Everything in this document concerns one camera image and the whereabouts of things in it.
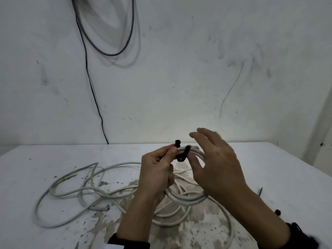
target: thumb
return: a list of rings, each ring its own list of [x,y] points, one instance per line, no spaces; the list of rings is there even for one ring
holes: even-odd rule
[[[187,158],[193,170],[193,178],[195,179],[196,182],[198,182],[201,174],[203,173],[203,168],[199,160],[197,159],[196,155],[194,155],[193,153],[189,152]]]
[[[176,147],[172,147],[170,150],[167,151],[161,162],[164,162],[166,164],[170,164],[171,162],[173,162],[176,157],[177,151],[178,149]]]

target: tabletop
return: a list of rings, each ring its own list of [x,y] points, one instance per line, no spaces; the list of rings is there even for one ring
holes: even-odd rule
[[[106,212],[86,211],[73,222],[54,229],[37,226],[32,219],[35,202],[56,178],[98,162],[106,167],[120,162],[139,162],[141,156],[164,144],[115,145],[23,145],[0,157],[0,244],[9,249],[99,249],[117,230],[122,214],[115,205]],[[258,192],[286,222],[319,237],[332,248],[332,178],[267,142],[230,143],[242,165],[249,187]],[[175,168],[189,167],[174,161]],[[91,170],[81,171],[57,189],[79,188]],[[137,183],[139,167],[122,166],[101,174],[96,184],[111,191]],[[93,194],[85,195],[87,202]],[[122,200],[126,208],[130,200]],[[39,215],[49,223],[65,220],[79,210],[75,195],[63,199],[46,196]],[[257,248],[254,239],[234,219],[235,238],[230,248]],[[174,227],[153,225],[151,248],[222,248],[228,236],[225,216],[217,205],[205,200],[193,206],[189,217]]]

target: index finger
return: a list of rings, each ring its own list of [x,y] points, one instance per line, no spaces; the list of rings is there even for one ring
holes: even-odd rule
[[[172,147],[174,147],[175,144],[171,144],[171,145],[168,145],[168,146],[164,146],[164,147],[161,147],[155,151],[152,151],[150,152],[151,155],[157,155],[158,157],[163,157],[167,151],[169,151]]]
[[[208,138],[206,138],[206,136],[201,133],[191,132],[189,136],[197,141],[199,146],[201,146],[201,148],[203,149],[204,153],[209,152],[209,150],[214,147],[214,145],[208,140]]]

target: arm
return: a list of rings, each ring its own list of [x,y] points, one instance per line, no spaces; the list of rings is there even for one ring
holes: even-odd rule
[[[216,133],[198,128],[190,133],[205,153],[205,167],[190,153],[195,181],[221,203],[265,249],[284,246],[290,238],[288,225],[247,186],[233,149]]]
[[[177,149],[172,144],[142,156],[139,185],[120,223],[117,238],[148,241],[155,208],[164,199],[165,189],[174,183],[171,162],[175,159],[176,152]]]

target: white cable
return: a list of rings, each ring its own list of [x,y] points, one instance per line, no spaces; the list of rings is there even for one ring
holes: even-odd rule
[[[184,150],[185,150],[185,147],[178,148],[177,154],[178,155],[182,154],[184,152]],[[192,152],[194,155],[198,156],[202,161],[204,161],[204,153],[202,151],[200,151],[197,146],[192,146],[191,149],[190,149],[190,152]],[[99,211],[107,211],[107,210],[109,210],[110,209],[109,205],[106,205],[105,207],[97,206],[97,204],[100,201],[104,200],[104,199],[110,199],[114,203],[114,205],[116,205],[120,209],[120,211],[122,213],[126,213],[126,211],[122,208],[122,206],[116,200],[132,196],[135,193],[135,191],[136,191],[137,185],[125,186],[125,187],[116,189],[116,190],[111,191],[111,192],[106,192],[106,191],[104,191],[104,190],[102,190],[102,189],[100,189],[100,188],[98,188],[98,187],[96,187],[94,185],[93,178],[96,175],[98,175],[99,173],[105,172],[107,170],[110,170],[112,168],[115,168],[115,167],[118,167],[118,166],[121,166],[121,165],[127,165],[127,164],[141,164],[141,163],[139,163],[139,162],[117,163],[117,164],[108,166],[106,168],[103,168],[103,169],[95,172],[95,170],[97,168],[97,165],[98,165],[98,163],[96,162],[96,163],[92,163],[92,164],[90,164],[88,166],[82,167],[80,169],[74,170],[72,172],[69,172],[68,174],[66,174],[64,176],[61,176],[59,179],[57,179],[55,182],[53,182],[51,184],[51,186],[37,200],[35,208],[34,208],[34,211],[33,211],[34,222],[37,225],[39,225],[39,226],[41,226],[43,228],[56,228],[56,227],[60,227],[60,226],[63,226],[65,224],[68,224],[68,223],[72,222],[73,220],[75,220],[76,218],[78,218],[79,216],[81,216],[81,214],[84,213],[86,210],[99,210]],[[91,175],[84,180],[84,182],[83,182],[83,184],[81,185],[80,188],[78,188],[76,190],[69,191],[69,192],[65,192],[65,193],[62,193],[62,194],[56,193],[56,187],[60,183],[62,183],[65,180],[68,180],[68,179],[76,176],[77,172],[85,170],[85,169],[87,169],[89,167],[93,167]],[[183,172],[188,171],[188,170],[191,170],[191,168],[174,171],[174,177],[180,178],[180,179],[182,179],[182,180],[184,180],[184,181],[186,181],[186,182],[188,182],[190,184],[198,185],[195,181],[188,180],[184,176],[180,175],[180,173],[183,173]],[[90,184],[91,184],[89,187],[85,186],[88,183],[88,181],[90,181]],[[178,225],[183,220],[185,220],[187,218],[187,216],[189,215],[189,212],[190,212],[190,209],[191,209],[192,205],[197,205],[197,204],[201,203],[202,201],[204,201],[206,198],[208,198],[208,199],[210,199],[211,201],[213,201],[214,203],[216,203],[219,206],[219,208],[225,214],[225,217],[226,217],[226,219],[227,219],[227,221],[229,223],[229,231],[230,231],[229,237],[228,237],[225,245],[223,246],[224,249],[229,248],[229,246],[230,246],[230,244],[231,244],[231,242],[232,242],[232,240],[234,238],[235,230],[234,230],[234,226],[232,224],[230,215],[227,213],[227,211],[225,210],[225,208],[220,203],[218,203],[216,200],[214,200],[212,197],[206,196],[206,194],[204,193],[204,191],[201,191],[201,192],[198,192],[198,191],[188,191],[177,180],[174,180],[174,181],[175,181],[175,186],[176,186],[177,190],[180,193],[176,193],[176,192],[172,191],[170,188],[167,188],[165,190],[165,194],[170,198],[171,201],[169,201],[167,204],[165,204],[161,208],[157,209],[154,212],[154,215],[156,217],[160,217],[160,218],[168,218],[168,217],[171,217],[171,216],[174,216],[175,214],[177,214],[180,211],[181,206],[183,206],[182,208],[183,208],[183,210],[184,210],[185,213],[182,215],[181,218],[179,218],[178,220],[176,220],[174,222],[166,223],[166,222],[160,222],[160,221],[157,221],[157,220],[154,220],[154,219],[152,220],[152,222],[155,223],[155,224],[157,224],[157,225],[159,225],[159,226],[166,226],[166,227],[171,227],[171,226]],[[119,193],[119,192],[121,192],[123,190],[128,190],[128,189],[133,189],[133,190],[130,191],[130,192],[127,192],[127,193]],[[92,204],[87,204],[85,202],[85,200],[83,199],[83,190],[93,190],[96,194],[98,194],[100,196],[100,198],[98,198]],[[78,214],[76,214],[73,217],[69,218],[68,220],[60,222],[58,224],[48,224],[48,223],[44,222],[38,216],[39,205],[40,205],[41,201],[43,200],[43,198],[48,193],[51,196],[53,196],[53,197],[64,197],[64,196],[67,196],[67,195],[70,195],[70,194],[73,194],[73,193],[76,193],[76,192],[78,192],[77,197],[78,197],[79,203],[84,207],[84,209],[82,209]],[[175,203],[178,204],[178,207],[173,212],[167,213],[167,214],[160,214],[159,213],[161,210],[163,210],[164,208],[166,208],[172,202],[175,202]]]

